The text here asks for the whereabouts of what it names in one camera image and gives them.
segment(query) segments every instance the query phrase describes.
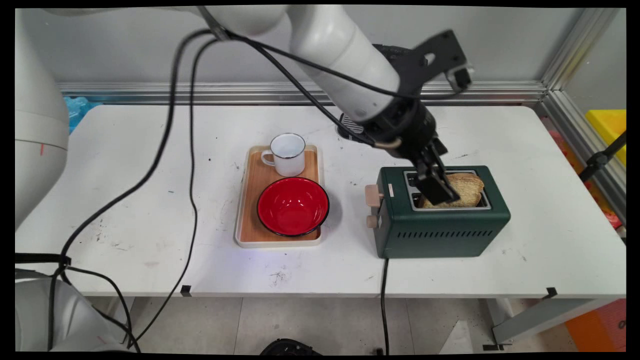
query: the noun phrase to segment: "mug handle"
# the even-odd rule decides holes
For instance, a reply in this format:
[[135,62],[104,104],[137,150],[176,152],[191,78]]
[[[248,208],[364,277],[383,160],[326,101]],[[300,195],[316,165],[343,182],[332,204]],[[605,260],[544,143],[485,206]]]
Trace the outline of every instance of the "mug handle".
[[264,158],[265,155],[273,155],[273,153],[271,152],[271,150],[265,150],[262,152],[262,154],[260,155],[260,159],[262,159],[262,162],[269,165],[270,167],[274,167],[276,166],[276,164],[273,161],[269,161],[267,159]]

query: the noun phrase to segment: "black mount clamp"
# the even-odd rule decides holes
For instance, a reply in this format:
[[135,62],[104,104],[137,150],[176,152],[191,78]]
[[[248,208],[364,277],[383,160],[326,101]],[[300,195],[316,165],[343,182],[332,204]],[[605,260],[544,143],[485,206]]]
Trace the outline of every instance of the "black mount clamp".
[[585,183],[587,180],[603,168],[616,153],[627,144],[627,130],[611,143],[603,151],[598,151],[587,160],[587,166],[580,173],[580,180]]

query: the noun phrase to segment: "tiled floor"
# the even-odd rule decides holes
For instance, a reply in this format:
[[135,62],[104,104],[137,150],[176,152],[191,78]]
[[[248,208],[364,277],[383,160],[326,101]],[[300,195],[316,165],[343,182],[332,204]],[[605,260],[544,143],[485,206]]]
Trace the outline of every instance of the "tiled floor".
[[[136,299],[131,311],[134,334],[144,329],[163,300]],[[475,353],[492,344],[484,300],[387,299],[386,303],[392,355],[439,353],[458,320],[467,321]],[[515,313],[531,305],[512,303]],[[277,338],[298,340],[323,355],[373,354],[384,347],[380,300],[175,297],[140,347],[144,352],[257,355]],[[517,341],[506,351],[576,349],[560,325]]]

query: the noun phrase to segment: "white table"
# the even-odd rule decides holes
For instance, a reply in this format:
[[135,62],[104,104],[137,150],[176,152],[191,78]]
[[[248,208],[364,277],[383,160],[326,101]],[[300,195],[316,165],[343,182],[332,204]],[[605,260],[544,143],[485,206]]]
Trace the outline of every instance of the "white table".
[[[59,252],[74,227],[136,183],[157,151],[166,109],[99,106],[89,112],[70,137],[61,179],[16,232],[16,252]],[[476,258],[392,259],[387,296],[542,298],[553,287],[554,302],[570,301],[563,316],[626,296],[626,247],[531,109],[429,110],[449,149],[444,163],[488,166],[511,220]],[[233,231],[246,152],[285,131],[323,152],[331,202],[324,241],[316,247],[241,248]],[[193,229],[188,144],[188,108],[180,106],[154,176],[85,229],[68,253],[74,266],[110,276],[125,296],[170,291]],[[198,106],[195,156],[199,222],[182,281],[192,296],[378,296],[383,260],[365,226],[364,186],[375,183],[380,167],[409,161],[340,138],[310,106]],[[68,276],[85,295],[115,294],[100,279]],[[522,314],[530,313],[539,326],[544,316],[534,308]],[[497,338],[517,338],[525,322],[514,321],[519,316],[497,326],[509,325],[501,328],[508,328],[504,336],[496,330]],[[532,329],[530,322],[525,329]]]

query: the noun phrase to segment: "black tape mark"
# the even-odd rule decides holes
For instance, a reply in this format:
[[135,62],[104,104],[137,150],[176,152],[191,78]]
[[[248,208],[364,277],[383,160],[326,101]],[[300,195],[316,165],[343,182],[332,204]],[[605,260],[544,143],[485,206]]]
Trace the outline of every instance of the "black tape mark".
[[180,294],[182,294],[183,297],[191,297],[191,285],[182,285],[182,288],[180,289]]
[[504,345],[500,344],[500,345],[483,345],[482,346],[482,350],[483,351],[498,351],[498,350],[504,350]]
[[556,288],[547,288],[547,295],[545,297],[543,297],[542,299],[551,299],[552,297],[558,295],[558,292],[556,291]]

